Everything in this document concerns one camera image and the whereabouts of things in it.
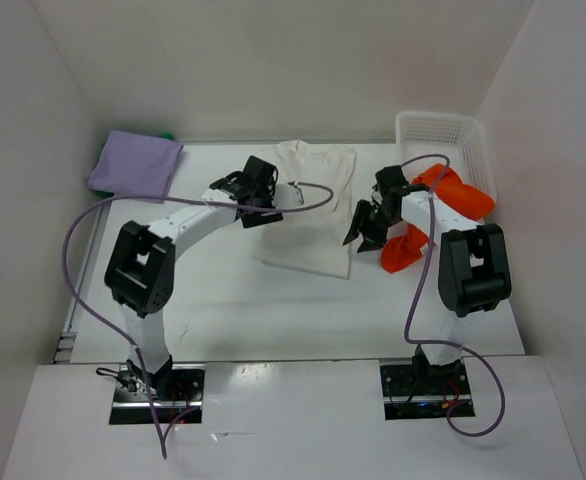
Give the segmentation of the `orange t-shirt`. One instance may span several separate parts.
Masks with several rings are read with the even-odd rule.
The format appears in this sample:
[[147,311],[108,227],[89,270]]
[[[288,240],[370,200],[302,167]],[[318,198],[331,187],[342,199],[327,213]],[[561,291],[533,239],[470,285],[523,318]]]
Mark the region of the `orange t-shirt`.
[[[437,183],[435,193],[449,207],[465,217],[479,221],[491,213],[494,200],[479,189],[466,184],[451,168]],[[391,238],[382,249],[380,265],[388,273],[396,273],[420,260],[426,252],[428,235],[409,224],[406,233]]]

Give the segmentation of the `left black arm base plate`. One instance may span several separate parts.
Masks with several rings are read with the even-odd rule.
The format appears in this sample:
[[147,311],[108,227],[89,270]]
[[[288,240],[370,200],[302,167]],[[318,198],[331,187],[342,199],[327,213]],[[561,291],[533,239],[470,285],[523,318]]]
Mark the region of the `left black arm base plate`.
[[[125,364],[120,364],[116,370],[98,368],[97,371],[115,380],[110,425],[153,423],[144,385],[134,379]],[[202,420],[204,385],[204,364],[175,364],[169,384],[162,387],[161,392],[153,394],[159,422],[199,424]]]

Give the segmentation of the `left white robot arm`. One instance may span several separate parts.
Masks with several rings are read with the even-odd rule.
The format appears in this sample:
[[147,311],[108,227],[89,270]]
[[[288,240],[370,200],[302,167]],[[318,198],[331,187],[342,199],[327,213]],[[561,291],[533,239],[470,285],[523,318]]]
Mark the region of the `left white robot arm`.
[[236,208],[274,208],[277,180],[274,165],[251,156],[241,171],[210,184],[197,204],[149,224],[129,221],[121,227],[105,284],[133,341],[128,370],[149,399],[165,397],[172,387],[173,359],[166,345],[163,309],[174,291],[177,260],[206,236],[236,221],[252,228],[282,220],[280,213]]

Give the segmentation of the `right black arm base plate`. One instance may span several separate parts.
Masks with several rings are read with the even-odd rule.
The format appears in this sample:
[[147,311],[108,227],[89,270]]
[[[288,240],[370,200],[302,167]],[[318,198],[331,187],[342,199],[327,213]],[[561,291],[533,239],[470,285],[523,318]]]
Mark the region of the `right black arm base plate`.
[[471,389],[462,362],[424,371],[404,360],[379,366],[384,414],[387,421],[445,419],[475,416]]

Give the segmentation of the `white t-shirt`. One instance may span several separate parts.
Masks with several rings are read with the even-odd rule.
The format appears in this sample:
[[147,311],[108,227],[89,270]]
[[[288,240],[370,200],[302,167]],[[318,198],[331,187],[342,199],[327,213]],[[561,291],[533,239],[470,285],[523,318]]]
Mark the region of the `white t-shirt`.
[[277,144],[275,150],[285,181],[323,185],[334,196],[322,207],[286,214],[264,227],[253,257],[273,266],[346,279],[350,252],[343,239],[351,224],[355,149],[294,140]]

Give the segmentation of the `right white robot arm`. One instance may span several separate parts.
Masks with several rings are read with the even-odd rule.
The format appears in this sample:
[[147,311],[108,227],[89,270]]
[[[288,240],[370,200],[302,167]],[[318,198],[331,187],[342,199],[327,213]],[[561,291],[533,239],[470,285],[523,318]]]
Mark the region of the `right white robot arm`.
[[405,337],[425,358],[411,369],[413,385],[423,393],[444,384],[444,366],[461,358],[471,326],[512,292],[503,230],[483,221],[492,208],[491,197],[463,183],[443,164],[412,181],[402,167],[385,167],[375,175],[371,198],[356,205],[346,244],[358,241],[361,252],[380,251],[389,273],[422,260],[418,294],[427,285],[431,263],[438,263],[442,310],[432,335]]

